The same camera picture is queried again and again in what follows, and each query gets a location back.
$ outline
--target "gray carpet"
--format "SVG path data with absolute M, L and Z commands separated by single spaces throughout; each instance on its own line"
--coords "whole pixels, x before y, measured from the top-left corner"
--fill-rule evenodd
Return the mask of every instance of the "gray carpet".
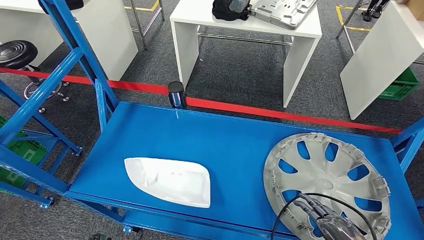
M 154 0 L 136 1 L 139 8 L 151 8 Z M 166 21 L 155 21 L 146 35 L 148 50 L 141 50 L 123 76 L 124 81 L 166 85 L 178 80 L 178 70 L 172 40 L 169 16 L 178 0 L 164 0 Z M 351 57 L 351 52 L 342 35 L 335 39 L 340 23 L 335 5 L 352 6 L 354 0 L 321 0 L 318 10 L 323 36 L 307 66 L 300 83 L 294 92 L 288 108 L 282 107 L 283 63 L 288 49 L 282 46 L 234 42 L 204 38 L 200 41 L 200 55 L 187 86 L 187 94 L 192 97 L 227 103 L 242 104 L 259 108 L 272 109 L 288 113 L 302 114 L 349 121 L 349 113 L 339 74 Z M 127 9 L 131 26 L 136 28 L 134 16 Z M 348 10 L 341 11 L 344 18 Z M 138 11 L 138 16 L 145 28 L 152 12 Z M 358 11 L 351 21 L 351 26 L 371 28 L 371 23 L 362 21 Z M 201 32 L 282 40 L 270 34 L 249 33 L 228 29 L 202 27 Z M 366 32 L 349 30 L 354 46 L 357 48 Z M 139 49 L 142 48 L 140 36 L 134 33 Z M 51 72 L 66 56 L 69 49 L 61 45 L 40 67 L 43 72 Z M 424 68 L 413 65 L 418 79 L 424 80 Z M 83 76 L 79 66 L 70 75 Z M 21 93 L 28 80 L 25 77 L 0 73 L 0 79 L 15 91 Z M 120 100 L 168 106 L 167 96 L 114 89 Z M 89 85 L 70 84 L 63 93 L 70 97 L 69 102 L 62 102 L 59 97 L 47 100 L 43 114 L 60 131 L 72 141 L 84 147 L 82 156 L 68 155 L 56 172 L 56 176 L 68 183 L 72 182 L 79 167 L 93 147 L 100 129 L 96 109 L 94 89 Z M 377 99 L 355 122 L 384 127 L 403 129 L 423 116 L 424 85 L 420 85 L 412 94 L 402 101 Z M 4 98 L 0 98 L 0 115 L 10 117 L 16 107 Z M 236 114 L 196 108 L 198 111 L 213 112 L 231 116 L 241 116 L 265 121 L 312 126 L 372 136 L 390 137 L 389 134 L 343 129 L 341 127 L 321 126 L 316 124 L 292 122 L 269 117 Z M 30 121 L 28 128 L 39 128 Z M 418 153 L 406 173 L 406 179 L 415 198 L 424 197 L 422 182 L 424 176 L 424 154 Z M 123 234 L 122 227 L 64 198 L 56 197 L 55 204 L 48 209 L 40 209 L 34 202 L 16 196 L 0 193 L 0 239 L 64 239 L 84 240 L 89 235 L 104 233 L 114 240 L 138 239 L 180 239 L 179 237 L 145 230 L 143 234 Z

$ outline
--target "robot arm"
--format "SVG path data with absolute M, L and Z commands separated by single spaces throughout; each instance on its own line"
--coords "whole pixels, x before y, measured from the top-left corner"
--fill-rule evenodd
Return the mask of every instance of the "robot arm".
M 326 240 L 366 240 L 349 219 L 336 214 L 328 206 L 306 194 L 299 193 L 298 196 L 308 204 L 299 200 L 293 203 L 310 216 Z

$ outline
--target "aluminum part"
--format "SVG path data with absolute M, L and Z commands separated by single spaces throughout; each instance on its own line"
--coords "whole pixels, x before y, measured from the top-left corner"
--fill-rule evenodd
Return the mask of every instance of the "aluminum part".
M 295 29 L 316 2 L 317 0 L 258 0 L 251 12 L 262 21 Z
M 298 151 L 298 143 L 304 142 L 308 158 Z M 327 160 L 326 149 L 330 144 L 337 146 L 332 160 Z M 296 171 L 287 172 L 279 167 L 284 161 Z M 366 167 L 368 173 L 352 180 L 348 173 Z M 323 133 L 301 133 L 289 136 L 277 143 L 268 154 L 263 169 L 263 183 L 268 201 L 278 215 L 290 199 L 284 199 L 283 192 L 296 190 L 302 193 L 320 193 L 337 198 L 359 210 L 370 222 L 379 240 L 383 239 L 390 226 L 390 190 L 386 180 L 378 174 L 364 153 L 352 144 L 342 142 Z M 337 214 L 344 213 L 356 226 L 367 233 L 365 238 L 372 240 L 371 232 L 364 220 L 349 208 L 327 198 L 312 196 Z M 381 209 L 363 210 L 355 197 L 381 202 Z M 281 216 L 282 223 L 302 240 L 324 240 L 316 236 L 309 216 L 298 206 L 289 205 Z

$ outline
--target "stool seat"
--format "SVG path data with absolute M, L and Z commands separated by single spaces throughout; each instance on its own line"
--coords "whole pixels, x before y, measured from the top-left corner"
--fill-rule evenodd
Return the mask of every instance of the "stool seat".
M 0 45 L 0 68 L 21 69 L 37 56 L 37 47 L 29 41 L 14 40 Z

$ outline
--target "black bag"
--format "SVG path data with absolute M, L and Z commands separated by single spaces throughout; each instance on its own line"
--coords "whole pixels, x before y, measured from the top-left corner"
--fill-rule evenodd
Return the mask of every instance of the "black bag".
M 84 2 L 83 0 L 65 0 L 66 5 L 68 6 L 68 8 L 70 10 L 75 10 L 75 9 L 80 9 L 82 7 L 84 7 Z M 38 4 L 41 6 L 42 10 L 46 13 L 49 14 L 46 9 L 44 8 L 43 4 L 41 3 L 40 0 L 38 0 Z
M 214 0 L 212 14 L 216 19 L 246 21 L 249 17 L 250 0 Z

